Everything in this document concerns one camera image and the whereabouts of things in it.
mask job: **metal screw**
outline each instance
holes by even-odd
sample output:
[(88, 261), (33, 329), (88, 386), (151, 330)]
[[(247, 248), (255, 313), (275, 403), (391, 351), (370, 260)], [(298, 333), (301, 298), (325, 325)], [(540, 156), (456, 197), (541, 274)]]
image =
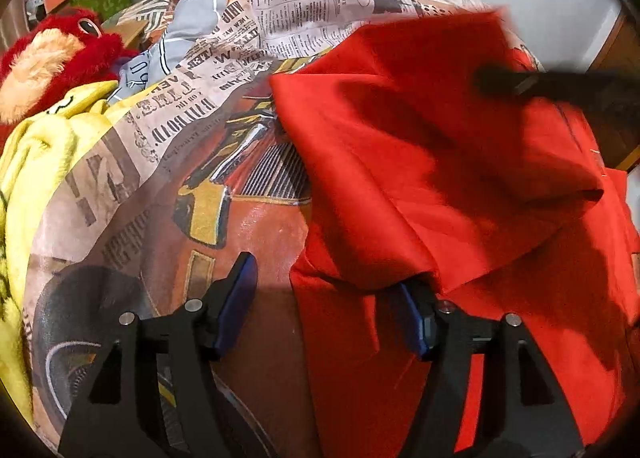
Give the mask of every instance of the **metal screw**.
[(457, 306), (452, 301), (448, 301), (447, 299), (444, 299), (436, 303), (436, 308), (438, 308), (438, 311), (442, 313), (451, 313), (456, 311)]
[(134, 314), (133, 312), (125, 312), (118, 319), (120, 324), (122, 324), (123, 326), (129, 326), (135, 320), (136, 320), (136, 314)]
[(516, 313), (508, 313), (504, 320), (507, 321), (507, 324), (511, 326), (520, 326), (522, 324), (521, 317)]
[(202, 301), (199, 299), (190, 299), (184, 304), (187, 312), (197, 312), (200, 308), (202, 308)]

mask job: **yellow fabric with black marking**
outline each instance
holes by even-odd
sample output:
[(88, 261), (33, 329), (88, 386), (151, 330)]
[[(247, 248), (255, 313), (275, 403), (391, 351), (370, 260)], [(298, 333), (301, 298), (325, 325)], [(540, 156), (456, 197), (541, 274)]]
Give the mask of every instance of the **yellow fabric with black marking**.
[(31, 243), (47, 203), (73, 165), (153, 89), (108, 107), (104, 97), (117, 85), (105, 81), (69, 90), (51, 108), (22, 121), (0, 157), (0, 380), (29, 422), (21, 311)]

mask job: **stuffed animal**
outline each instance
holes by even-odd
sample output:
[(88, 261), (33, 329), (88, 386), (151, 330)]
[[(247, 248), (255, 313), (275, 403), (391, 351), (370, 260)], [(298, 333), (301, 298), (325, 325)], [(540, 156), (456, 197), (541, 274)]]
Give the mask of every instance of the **stuffed animal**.
[(105, 34), (95, 13), (68, 9), (45, 18), (0, 60), (0, 149), (22, 119), (46, 110), (87, 83), (117, 80), (138, 53)]

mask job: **red cloth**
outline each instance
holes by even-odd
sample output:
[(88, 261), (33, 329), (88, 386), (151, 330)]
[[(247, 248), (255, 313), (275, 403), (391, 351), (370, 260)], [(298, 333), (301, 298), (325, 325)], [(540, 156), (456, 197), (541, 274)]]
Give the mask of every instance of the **red cloth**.
[[(428, 373), (373, 291), (428, 273), (468, 313), (519, 313), (593, 442), (635, 380), (626, 329), (638, 249), (624, 174), (582, 113), (479, 95), (487, 62), (518, 66), (494, 14), (365, 26), (271, 78), (313, 189), (290, 279), (327, 458), (395, 458)], [(474, 360), (458, 448), (472, 443)]]

